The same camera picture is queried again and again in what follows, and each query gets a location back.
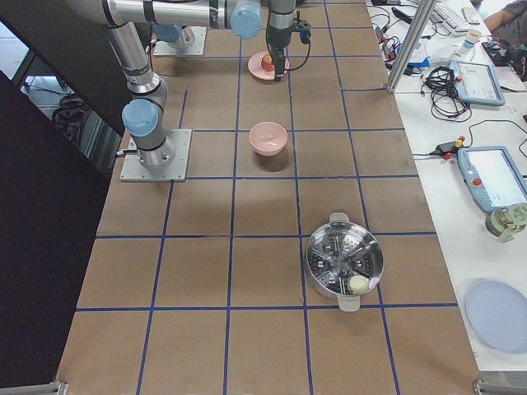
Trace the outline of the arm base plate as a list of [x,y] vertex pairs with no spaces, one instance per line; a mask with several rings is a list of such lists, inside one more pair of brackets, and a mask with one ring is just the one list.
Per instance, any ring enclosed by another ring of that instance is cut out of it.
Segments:
[[155,57],[201,57],[204,53],[206,27],[154,25]]
[[155,151],[141,151],[130,137],[119,176],[122,182],[184,182],[186,180],[192,129],[165,129],[166,140]]

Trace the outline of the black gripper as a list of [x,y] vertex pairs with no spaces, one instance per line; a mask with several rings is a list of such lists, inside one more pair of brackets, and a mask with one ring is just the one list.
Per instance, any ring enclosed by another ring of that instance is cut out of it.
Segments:
[[266,45],[274,65],[274,81],[280,82],[284,76],[287,58],[284,49],[291,43],[293,33],[298,33],[303,44],[310,42],[310,29],[307,28],[267,28]]

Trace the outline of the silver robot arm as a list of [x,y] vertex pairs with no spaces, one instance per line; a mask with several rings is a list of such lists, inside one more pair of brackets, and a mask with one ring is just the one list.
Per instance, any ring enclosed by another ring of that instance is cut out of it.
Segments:
[[168,87],[153,70],[136,29],[137,22],[227,28],[232,7],[225,1],[68,1],[79,16],[104,27],[133,99],[122,119],[136,148],[136,166],[159,178],[186,174],[189,129],[163,128]]
[[291,35],[297,33],[311,51],[311,25],[302,20],[295,1],[147,1],[143,4],[150,33],[156,42],[166,42],[183,51],[195,44],[194,27],[228,29],[242,39],[251,39],[261,30],[262,8],[268,9],[265,24],[264,52],[253,55],[248,69],[254,77],[265,81],[281,81],[292,67],[286,56]]

